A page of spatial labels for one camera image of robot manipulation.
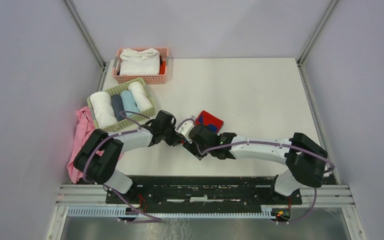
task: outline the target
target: pink basket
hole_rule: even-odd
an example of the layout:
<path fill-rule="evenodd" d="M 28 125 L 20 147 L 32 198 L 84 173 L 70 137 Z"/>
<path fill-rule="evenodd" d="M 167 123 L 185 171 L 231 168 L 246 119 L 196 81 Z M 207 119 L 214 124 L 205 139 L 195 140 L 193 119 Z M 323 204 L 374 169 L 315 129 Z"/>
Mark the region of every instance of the pink basket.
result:
<path fill-rule="evenodd" d="M 149 49 L 149 47 L 140 47 L 140 48 L 130 48 L 136 51 L 144 51 Z M 168 63 L 167 56 L 169 55 L 169 49 L 166 47 L 154 47 L 159 52 L 161 59 L 165 61 L 165 70 L 162 75 L 117 75 L 120 70 L 120 66 L 122 60 L 120 58 L 120 54 L 122 54 L 123 48 L 120 48 L 117 51 L 117 56 L 114 59 L 114 64 L 112 65 L 112 76 L 118 82 L 118 84 L 122 84 L 128 82 L 132 79 L 143 78 L 146 84 L 165 84 L 167 81 L 167 73 L 168 73 Z"/>

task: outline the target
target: light blue rolled towel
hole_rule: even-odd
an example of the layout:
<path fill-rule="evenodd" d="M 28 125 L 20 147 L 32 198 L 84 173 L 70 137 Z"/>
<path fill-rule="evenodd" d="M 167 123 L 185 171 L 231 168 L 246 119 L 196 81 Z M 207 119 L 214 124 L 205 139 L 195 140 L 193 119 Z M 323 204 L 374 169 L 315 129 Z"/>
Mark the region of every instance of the light blue rolled towel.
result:
<path fill-rule="evenodd" d="M 136 106 L 135 99 L 133 98 L 133 94 L 131 91 L 126 90 L 120 93 L 121 100 L 123 101 L 123 107 L 125 111 L 131 111 L 135 113 L 140 113 L 138 107 Z M 130 112 L 126 112 L 126 116 L 130 118 L 130 116 L 135 115 Z"/>

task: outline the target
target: pink cloth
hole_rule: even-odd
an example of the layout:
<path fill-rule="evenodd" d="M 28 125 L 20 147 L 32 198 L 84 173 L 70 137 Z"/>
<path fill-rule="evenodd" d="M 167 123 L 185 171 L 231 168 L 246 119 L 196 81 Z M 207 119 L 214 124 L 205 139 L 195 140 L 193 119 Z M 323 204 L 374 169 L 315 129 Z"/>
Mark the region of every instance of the pink cloth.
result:
<path fill-rule="evenodd" d="M 78 124 L 75 129 L 73 150 L 71 152 L 70 161 L 68 161 L 67 165 L 68 174 L 70 175 L 70 179 L 73 183 L 77 183 L 77 181 L 83 177 L 83 173 L 73 166 L 74 159 L 86 143 L 86 140 L 88 140 L 89 136 L 95 130 L 94 121 L 92 120 L 91 110 L 89 107 L 85 106 L 78 110 L 77 118 Z"/>

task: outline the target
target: folded white shirt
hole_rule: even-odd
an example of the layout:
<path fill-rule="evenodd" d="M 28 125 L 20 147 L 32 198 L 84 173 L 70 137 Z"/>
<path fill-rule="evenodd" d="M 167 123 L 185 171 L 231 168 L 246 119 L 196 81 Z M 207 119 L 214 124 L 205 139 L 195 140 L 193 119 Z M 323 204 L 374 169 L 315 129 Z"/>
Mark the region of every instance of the folded white shirt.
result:
<path fill-rule="evenodd" d="M 136 51 L 123 49 L 120 54 L 120 75 L 157 75 L 160 72 L 160 52 L 154 48 Z"/>

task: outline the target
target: white tabletop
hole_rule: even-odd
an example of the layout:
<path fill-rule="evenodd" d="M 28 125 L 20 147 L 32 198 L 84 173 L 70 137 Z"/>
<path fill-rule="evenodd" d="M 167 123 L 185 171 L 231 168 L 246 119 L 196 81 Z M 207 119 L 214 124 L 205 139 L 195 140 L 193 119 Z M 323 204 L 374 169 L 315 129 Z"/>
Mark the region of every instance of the white tabletop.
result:
<path fill-rule="evenodd" d="M 224 121 L 220 133 L 278 139 L 301 132 L 319 143 L 294 58 L 169 59 L 168 71 L 166 84 L 149 85 L 149 89 L 157 101 L 156 110 L 172 113 L 178 123 L 205 110 Z M 103 89 L 116 85 L 109 73 Z M 210 155 L 199 161 L 182 146 L 161 142 L 126 152 L 117 169 L 126 175 L 274 176 L 287 167 Z"/>

